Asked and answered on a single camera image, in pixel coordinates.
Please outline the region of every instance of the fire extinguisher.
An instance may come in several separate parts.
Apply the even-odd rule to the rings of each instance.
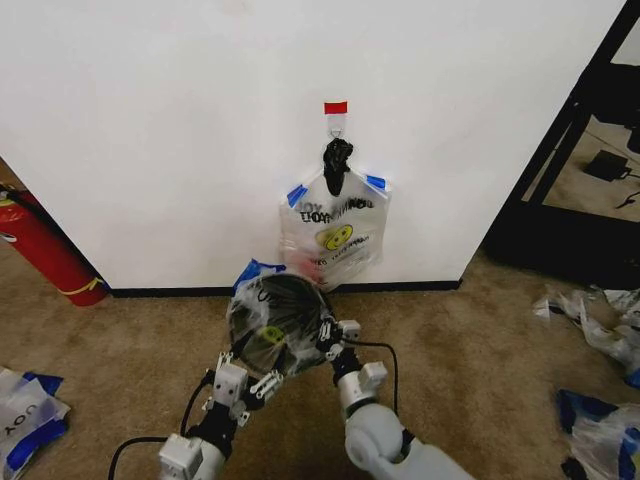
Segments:
[[[93,305],[107,295],[103,280],[29,192],[0,190],[0,237],[74,305]]]

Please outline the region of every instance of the yellow smiley face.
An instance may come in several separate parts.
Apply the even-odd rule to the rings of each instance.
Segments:
[[[353,235],[353,227],[351,225],[344,225],[333,231],[324,246],[327,250],[337,250],[351,238],[351,235]]]
[[[264,338],[267,342],[273,343],[274,345],[278,345],[284,340],[284,332],[278,327],[274,327],[273,325],[267,325],[266,327],[263,327],[258,332],[258,335]]]

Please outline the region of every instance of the clear plastic bag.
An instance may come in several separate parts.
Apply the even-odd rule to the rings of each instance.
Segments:
[[[587,293],[580,290],[574,290],[568,297],[560,292],[551,292],[535,303],[534,313],[547,322],[552,312],[566,315],[582,330],[591,347],[624,365],[627,384],[640,388],[640,331],[627,323],[624,316],[614,329],[605,328],[587,314],[585,298]]]
[[[390,199],[384,179],[353,170],[334,196],[319,172],[281,205],[284,263],[324,291],[349,280],[381,259]]]
[[[633,480],[640,448],[640,405],[612,405],[567,390],[558,392],[571,454],[589,480]]]
[[[69,407],[53,397],[62,379],[0,367],[0,472],[14,480],[35,451],[66,430]]]
[[[331,308],[311,282],[283,265],[252,260],[227,310],[231,350],[258,373],[297,375],[324,362],[315,345],[329,317]]]

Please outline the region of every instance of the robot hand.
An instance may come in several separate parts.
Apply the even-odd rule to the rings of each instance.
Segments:
[[[261,379],[231,363],[232,353],[221,353],[213,394],[205,403],[205,417],[184,436],[172,434],[160,450],[160,480],[216,480],[232,452],[237,426],[246,425],[250,411],[259,410],[280,388],[281,373],[271,371]]]

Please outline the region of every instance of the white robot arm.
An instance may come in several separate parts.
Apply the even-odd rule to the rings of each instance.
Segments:
[[[387,377],[382,362],[361,365],[349,341],[360,325],[326,320],[317,342],[334,370],[345,419],[345,448],[351,462],[375,480],[473,480],[438,448],[415,438],[388,407],[377,402],[378,387]],[[282,385],[270,372],[260,381],[221,354],[213,382],[213,396],[204,420],[185,437],[171,435],[160,450],[160,480],[218,480],[231,455],[236,426],[244,426],[249,410],[257,410]]]
[[[340,392],[345,449],[351,462],[375,480],[473,480],[455,461],[414,437],[390,408],[377,402],[387,377],[382,362],[361,365],[349,342],[357,342],[355,321],[326,321],[318,348],[326,351]]]

